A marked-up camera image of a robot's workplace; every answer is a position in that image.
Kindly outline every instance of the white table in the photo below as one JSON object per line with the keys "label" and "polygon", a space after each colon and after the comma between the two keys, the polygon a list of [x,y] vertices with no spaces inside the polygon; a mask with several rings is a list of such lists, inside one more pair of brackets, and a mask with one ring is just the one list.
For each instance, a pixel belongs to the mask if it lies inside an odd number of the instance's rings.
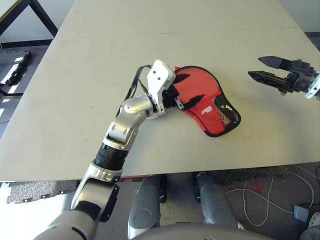
{"label": "white table", "polygon": [[155,59],[212,72],[242,122],[210,138],[169,109],[142,125],[124,176],[319,161],[319,102],[252,80],[248,71],[287,75],[262,56],[320,69],[276,0],[77,0],[0,141],[0,180],[82,178],[136,70]]}

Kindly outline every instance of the floor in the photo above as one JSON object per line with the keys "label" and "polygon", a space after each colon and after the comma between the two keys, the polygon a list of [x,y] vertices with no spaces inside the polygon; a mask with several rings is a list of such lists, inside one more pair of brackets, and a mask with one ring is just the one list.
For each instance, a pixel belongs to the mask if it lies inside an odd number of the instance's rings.
{"label": "floor", "polygon": [[[312,39],[312,42],[320,48],[320,38]],[[32,46],[3,49],[3,51],[29,50],[32,52],[32,62],[29,64],[19,84],[13,88],[9,87],[6,89],[7,91],[10,91],[10,89],[11,91],[15,90],[16,93],[24,91],[47,48],[48,46]],[[0,100],[0,137],[8,123],[4,121],[10,119],[18,103],[19,100],[17,99],[10,99],[8,101],[7,99],[2,98]],[[319,165],[319,162],[314,162],[301,164],[300,166],[315,174],[316,168]],[[314,190],[314,205],[309,209],[309,216],[311,216],[312,213],[320,210],[319,181],[295,166],[291,166],[290,171],[299,174],[301,177],[306,179]],[[263,196],[267,196],[271,177],[258,177],[257,182],[258,183],[252,179],[248,182],[247,186],[256,186],[257,184],[261,186],[259,189],[260,193]],[[120,192],[117,204],[110,220],[99,225],[96,235],[97,240],[127,239],[128,217],[135,197],[135,191],[140,184],[140,182],[132,182],[129,179],[119,183]],[[242,188],[243,186],[244,182],[237,181],[231,185],[223,186],[222,189],[227,191],[234,188]],[[23,239],[33,239],[35,233],[39,232],[39,229],[43,229],[44,226],[47,226],[61,211],[70,206],[72,199],[72,194],[66,194],[22,204],[4,204],[6,193],[1,194],[1,192],[3,193],[5,189],[8,189],[8,186],[2,184],[0,188],[0,225],[3,229],[6,229],[8,234],[10,234],[11,239],[19,239],[20,237],[18,234],[19,232],[23,232],[23,229],[28,232],[27,235],[24,235],[25,237],[27,236],[27,238],[23,237]],[[167,202],[162,204],[160,207],[160,224],[162,226],[177,222],[201,223],[204,220],[201,205],[196,203],[194,200],[191,173],[176,173],[168,175],[167,195]],[[260,233],[276,240],[297,240],[304,229],[307,228],[307,223],[294,219],[292,213],[281,211],[273,205],[270,206],[269,216],[265,224],[262,226],[252,226],[245,217],[242,191],[230,192],[227,194],[227,197],[237,219],[247,230]],[[254,223],[262,222],[266,216],[266,201],[252,193],[246,193],[245,198],[247,213],[251,220]],[[311,190],[308,185],[298,177],[294,175],[275,177],[270,191],[270,200],[277,203],[282,208],[292,211],[294,204],[301,205],[304,203],[310,203],[311,198]],[[52,213],[52,211],[48,212],[47,210],[43,210],[42,204],[44,203],[47,204],[46,208],[54,210],[54,213]],[[24,218],[24,216],[27,213],[30,213],[31,210],[32,212],[37,212],[37,214],[33,215],[32,221],[29,218]],[[16,215],[15,213],[20,214],[19,219],[21,220],[17,221],[10,218],[13,214]],[[11,229],[10,226],[12,226],[13,221],[17,222],[13,225],[14,228]],[[19,225],[19,229],[21,229],[20,231],[15,230],[17,225]],[[31,231],[31,226],[36,225],[39,225],[39,228]]]}

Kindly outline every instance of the black trim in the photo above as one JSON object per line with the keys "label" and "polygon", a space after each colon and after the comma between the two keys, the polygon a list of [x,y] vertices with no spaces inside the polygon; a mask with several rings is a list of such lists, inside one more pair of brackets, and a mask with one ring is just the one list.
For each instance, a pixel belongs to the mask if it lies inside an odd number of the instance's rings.
{"label": "black trim", "polygon": [[320,38],[320,31],[306,31],[304,34],[308,38]]}
{"label": "black trim", "polygon": [[[207,129],[204,131],[204,133],[205,133],[206,135],[208,135],[209,137],[216,138],[216,137],[219,137],[219,136],[221,136],[221,135],[223,135],[223,134],[226,134],[226,133],[230,132],[231,130],[235,129],[235,128],[240,124],[240,122],[241,122],[241,115],[240,115],[240,113],[234,108],[234,106],[232,106],[232,104],[229,102],[229,100],[226,98],[226,95],[225,95],[224,91],[222,90],[222,87],[220,86],[220,83],[219,83],[219,81],[218,81],[218,79],[216,78],[215,75],[213,75],[211,72],[209,72],[208,70],[204,69],[203,67],[200,67],[200,66],[192,66],[192,65],[191,65],[191,66],[183,66],[183,67],[179,68],[178,70],[174,71],[174,73],[177,74],[177,73],[180,72],[181,70],[190,69],[190,68],[200,69],[200,70],[203,70],[203,71],[205,71],[206,73],[210,74],[210,75],[214,78],[214,80],[216,81],[216,83],[218,84],[219,89],[220,89],[221,93],[223,94],[223,96],[224,96],[226,102],[228,103],[228,105],[230,105],[230,106],[232,107],[232,109],[235,111],[235,113],[239,116],[238,122],[233,125],[234,127],[227,127],[227,126],[226,126],[226,127],[224,127],[224,131],[221,132],[221,133],[218,133],[218,134],[213,134],[213,133],[209,132]],[[195,114],[193,114],[193,115],[194,115],[195,117],[197,117],[197,118],[203,123],[203,121],[202,121],[198,116],[196,116]]]}
{"label": "black trim", "polygon": [[0,35],[12,24],[12,22],[26,9],[27,6],[30,6],[33,12],[45,25],[48,31],[52,36],[56,36],[58,28],[52,22],[48,14],[42,8],[40,3],[37,0],[21,0],[13,9],[0,21]]}
{"label": "black trim", "polygon": [[32,41],[13,41],[1,43],[3,49],[31,47],[31,46],[47,46],[50,45],[52,39],[32,40]]}
{"label": "black trim", "polygon": [[82,231],[80,231],[79,229],[72,227],[72,230],[75,231],[76,233],[78,233],[83,238],[83,240],[88,240],[87,237],[84,235],[84,233]]}
{"label": "black trim", "polygon": [[22,0],[17,4],[7,16],[0,22],[0,35],[12,24],[12,22],[20,15],[20,13],[25,10],[25,8],[30,4],[30,0]]}
{"label": "black trim", "polygon": [[103,169],[121,170],[129,151],[119,150],[102,143],[94,163]]}
{"label": "black trim", "polygon": [[43,25],[45,25],[46,29],[51,33],[53,37],[57,35],[58,28],[54,24],[54,22],[50,19],[46,11],[42,8],[40,3],[37,0],[31,0],[30,8],[34,11],[34,13],[41,20]]}
{"label": "black trim", "polygon": [[93,221],[96,221],[101,211],[101,207],[89,201],[80,201],[72,211],[80,211],[88,214]]}

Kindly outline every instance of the black cable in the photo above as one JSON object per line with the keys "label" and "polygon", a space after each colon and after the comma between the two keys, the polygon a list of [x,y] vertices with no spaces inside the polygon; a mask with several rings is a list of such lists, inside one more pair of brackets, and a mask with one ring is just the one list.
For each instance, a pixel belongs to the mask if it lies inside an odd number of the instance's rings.
{"label": "black cable", "polygon": [[[131,87],[129,88],[129,90],[128,90],[125,98],[124,98],[124,101],[127,100],[127,99],[131,99],[131,98],[134,97],[134,95],[136,94],[136,91],[137,91],[138,83],[140,83],[141,88],[142,88],[142,90],[144,91],[144,93],[146,93],[146,94],[149,93],[148,90],[147,90],[147,88],[143,85],[143,83],[142,83],[141,80],[139,79],[140,74],[141,74],[141,72],[142,72],[142,70],[143,70],[144,68],[149,68],[149,69],[151,69],[151,68],[152,68],[152,65],[145,65],[145,66],[141,66],[141,67],[138,68],[138,70],[137,70],[136,73],[135,73],[134,79],[133,79],[133,81],[132,81]],[[119,107],[118,112],[116,113],[115,116],[118,116],[118,115],[119,115],[119,112],[120,112],[120,107]]]}

